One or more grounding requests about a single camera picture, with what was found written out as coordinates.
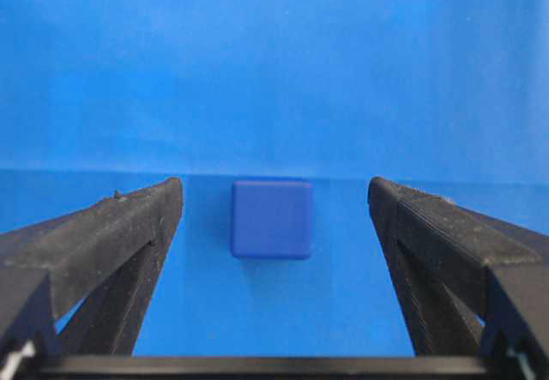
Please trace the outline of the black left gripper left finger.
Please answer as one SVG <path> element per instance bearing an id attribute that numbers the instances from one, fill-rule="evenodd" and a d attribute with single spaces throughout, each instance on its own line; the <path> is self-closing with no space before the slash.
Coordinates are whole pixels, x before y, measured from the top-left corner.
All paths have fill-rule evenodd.
<path id="1" fill-rule="evenodd" d="M 178 178 L 1 237 L 1 350 L 133 352 L 182 217 Z"/>

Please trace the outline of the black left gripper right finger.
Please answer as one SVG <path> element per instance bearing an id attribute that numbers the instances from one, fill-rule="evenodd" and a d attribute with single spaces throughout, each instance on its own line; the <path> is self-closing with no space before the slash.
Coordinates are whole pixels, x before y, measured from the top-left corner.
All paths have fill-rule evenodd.
<path id="1" fill-rule="evenodd" d="M 418 355 L 548 354 L 548 238 L 375 177 L 368 208 Z"/>

